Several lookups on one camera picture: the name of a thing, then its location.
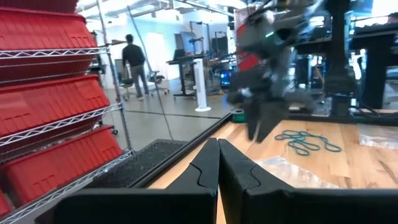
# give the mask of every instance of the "wooden table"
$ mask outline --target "wooden table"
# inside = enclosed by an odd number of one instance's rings
[[[299,156],[288,147],[288,140],[274,140],[276,135],[287,129],[322,135],[328,138],[330,143],[340,146],[343,151],[335,153],[321,149],[311,152],[307,157]],[[359,145],[358,130],[354,124],[283,121],[265,141],[258,144],[248,141],[244,124],[228,123],[213,137],[227,139],[254,161],[282,156],[290,163],[310,170],[322,180],[342,188],[398,188],[398,150]],[[166,188],[188,167],[204,143],[157,179],[149,188]],[[217,223],[225,223],[220,195]]]

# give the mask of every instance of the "person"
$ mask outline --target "person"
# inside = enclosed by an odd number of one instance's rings
[[[126,36],[127,46],[122,51],[123,68],[126,71],[126,62],[129,62],[131,78],[134,80],[134,86],[137,90],[137,99],[143,100],[141,88],[139,86],[139,77],[144,85],[144,93],[149,94],[147,80],[144,73],[145,56],[142,49],[133,44],[134,38],[131,34]]]

